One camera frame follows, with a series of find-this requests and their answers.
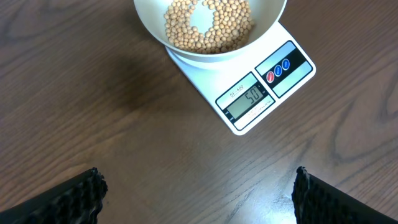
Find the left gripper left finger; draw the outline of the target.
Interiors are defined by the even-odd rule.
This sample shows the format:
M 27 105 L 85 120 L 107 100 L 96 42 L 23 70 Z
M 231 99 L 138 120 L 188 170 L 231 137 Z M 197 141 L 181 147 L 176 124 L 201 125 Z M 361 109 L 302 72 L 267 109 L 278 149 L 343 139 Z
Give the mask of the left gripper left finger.
M 1 212 L 5 224 L 97 224 L 108 191 L 104 176 L 91 168 Z

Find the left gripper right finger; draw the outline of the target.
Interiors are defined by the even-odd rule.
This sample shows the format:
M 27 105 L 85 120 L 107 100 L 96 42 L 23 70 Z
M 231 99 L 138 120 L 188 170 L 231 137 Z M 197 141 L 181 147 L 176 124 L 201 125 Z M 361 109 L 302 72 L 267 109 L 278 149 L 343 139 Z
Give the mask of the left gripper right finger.
M 298 224 L 397 224 L 300 166 L 292 192 Z

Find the white digital kitchen scale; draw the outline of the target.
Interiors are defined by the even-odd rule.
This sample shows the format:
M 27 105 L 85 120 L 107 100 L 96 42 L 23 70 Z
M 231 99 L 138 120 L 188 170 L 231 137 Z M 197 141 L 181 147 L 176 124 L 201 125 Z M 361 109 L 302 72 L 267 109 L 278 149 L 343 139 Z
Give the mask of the white digital kitchen scale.
M 246 134 L 316 74 L 285 27 L 275 23 L 253 49 L 220 62 L 196 62 L 168 49 L 190 83 L 236 135 Z

